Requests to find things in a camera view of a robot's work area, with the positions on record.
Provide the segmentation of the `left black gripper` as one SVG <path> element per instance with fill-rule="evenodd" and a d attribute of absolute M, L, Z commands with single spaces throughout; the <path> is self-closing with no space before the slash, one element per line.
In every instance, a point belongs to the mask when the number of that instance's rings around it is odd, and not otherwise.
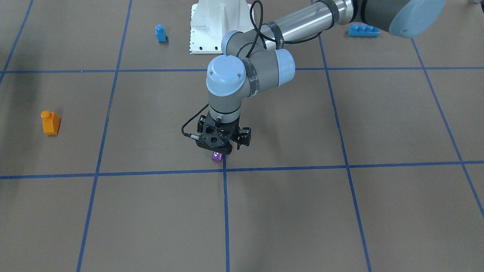
<path fill-rule="evenodd" d="M 232 153 L 232 143 L 240 146 L 249 146 L 252 138 L 250 127 L 239 127 L 239 118 L 230 123 L 217 123 L 210 114 L 201 115 L 197 123 L 197 146 L 223 155 Z"/>

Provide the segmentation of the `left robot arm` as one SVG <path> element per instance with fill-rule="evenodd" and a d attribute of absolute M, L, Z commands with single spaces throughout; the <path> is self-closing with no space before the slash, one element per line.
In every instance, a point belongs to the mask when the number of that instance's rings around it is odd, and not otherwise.
<path fill-rule="evenodd" d="M 195 115 L 197 134 L 182 134 L 224 155 L 232 152 L 232 143 L 249 146 L 252 130 L 239 126 L 242 100 L 294 78 L 295 60 L 285 45 L 311 41 L 355 21 L 413 38 L 436 21 L 444 5 L 444 0 L 317 0 L 275 21 L 260 17 L 247 32 L 230 31 L 222 38 L 221 55 L 207 67 L 208 113 Z"/>

